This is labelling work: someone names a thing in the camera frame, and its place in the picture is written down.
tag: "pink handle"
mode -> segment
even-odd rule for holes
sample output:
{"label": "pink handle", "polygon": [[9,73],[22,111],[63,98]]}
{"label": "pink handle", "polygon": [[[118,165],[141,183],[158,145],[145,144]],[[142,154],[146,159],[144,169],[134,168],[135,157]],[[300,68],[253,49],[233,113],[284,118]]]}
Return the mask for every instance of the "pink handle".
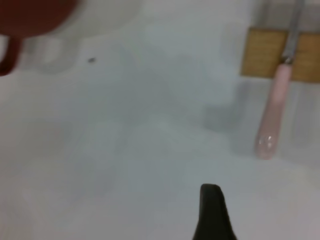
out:
{"label": "pink handle", "polygon": [[269,160],[276,153],[291,74],[292,66],[288,64],[281,64],[276,70],[255,142],[260,159]]}

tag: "knife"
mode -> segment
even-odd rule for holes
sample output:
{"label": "knife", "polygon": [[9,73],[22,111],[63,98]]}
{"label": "knife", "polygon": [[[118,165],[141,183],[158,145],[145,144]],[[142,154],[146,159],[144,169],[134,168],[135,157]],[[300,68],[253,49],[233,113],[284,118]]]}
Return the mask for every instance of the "knife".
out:
{"label": "knife", "polygon": [[299,22],[304,5],[305,0],[295,0],[281,64],[275,71],[255,140],[255,152],[260,159],[271,159],[277,150],[285,101],[292,76],[292,65],[299,41]]}

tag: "white surface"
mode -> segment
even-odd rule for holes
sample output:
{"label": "white surface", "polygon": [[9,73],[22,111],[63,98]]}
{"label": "white surface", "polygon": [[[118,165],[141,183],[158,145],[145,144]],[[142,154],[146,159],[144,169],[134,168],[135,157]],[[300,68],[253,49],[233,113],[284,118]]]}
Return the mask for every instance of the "white surface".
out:
{"label": "white surface", "polygon": [[277,156],[253,155],[270,82],[239,69],[260,4],[90,0],[28,41],[0,80],[3,236],[192,239],[213,183],[238,239],[319,238],[320,86],[291,84]]}

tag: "knife block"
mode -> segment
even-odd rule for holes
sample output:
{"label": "knife block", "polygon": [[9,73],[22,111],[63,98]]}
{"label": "knife block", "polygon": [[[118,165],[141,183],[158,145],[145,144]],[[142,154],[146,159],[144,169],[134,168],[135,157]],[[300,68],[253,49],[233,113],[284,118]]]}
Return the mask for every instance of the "knife block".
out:
{"label": "knife block", "polygon": [[[285,48],[288,32],[250,28],[247,34],[241,75],[273,78]],[[302,32],[293,64],[292,80],[320,83],[320,33]]]}

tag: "red object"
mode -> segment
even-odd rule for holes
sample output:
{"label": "red object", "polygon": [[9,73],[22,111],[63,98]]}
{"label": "red object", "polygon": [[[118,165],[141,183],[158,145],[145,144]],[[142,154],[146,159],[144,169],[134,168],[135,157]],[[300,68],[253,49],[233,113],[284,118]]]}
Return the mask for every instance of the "red object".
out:
{"label": "red object", "polygon": [[9,37],[0,76],[17,65],[25,38],[46,34],[62,24],[78,0],[0,0],[0,34]]}

